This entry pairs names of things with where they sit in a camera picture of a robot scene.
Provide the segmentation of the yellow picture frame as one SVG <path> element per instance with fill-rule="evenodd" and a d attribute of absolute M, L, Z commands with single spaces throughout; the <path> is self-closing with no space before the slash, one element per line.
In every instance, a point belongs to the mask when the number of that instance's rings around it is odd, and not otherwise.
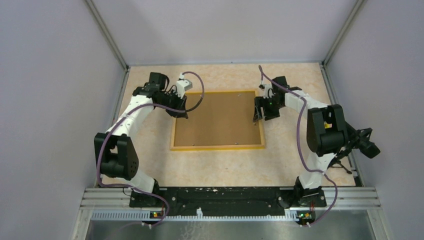
<path fill-rule="evenodd" d="M 253 122 L 255 89 L 212 90 L 197 109 L 172 123 L 171 151 L 257 150 L 266 147 L 261 120 Z"/>

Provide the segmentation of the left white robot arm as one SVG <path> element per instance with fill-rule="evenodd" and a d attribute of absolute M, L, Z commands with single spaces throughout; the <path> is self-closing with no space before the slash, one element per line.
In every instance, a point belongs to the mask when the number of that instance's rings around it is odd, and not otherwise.
<path fill-rule="evenodd" d="M 98 184 L 130 189 L 131 196 L 148 207 L 161 202 L 159 184 L 141 169 L 133 139 L 155 108 L 165 109 L 174 118 L 188 117 L 185 93 L 193 87 L 192 82 L 181 74 L 173 86 L 169 83 L 165 74 L 151 72 L 149 81 L 135 88 L 117 122 L 94 137 Z"/>

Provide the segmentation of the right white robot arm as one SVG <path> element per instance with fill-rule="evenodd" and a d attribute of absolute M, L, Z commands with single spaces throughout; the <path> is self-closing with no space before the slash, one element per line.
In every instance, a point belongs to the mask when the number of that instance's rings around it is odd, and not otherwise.
<path fill-rule="evenodd" d="M 262 82 L 259 89 L 263 91 L 263 95 L 254 99 L 254 123 L 278 118 L 283 107 L 298 113 L 296 146 L 304 172 L 296 178 L 293 192 L 286 197 L 283 206 L 307 206 L 319 199 L 322 180 L 331 161 L 348 143 L 343 109 L 338 104 L 320 102 L 299 87 L 290 87 L 285 76 L 272 79 L 270 84 Z M 306 119 L 308 158 L 302 155 L 300 144 L 302 119 Z"/>

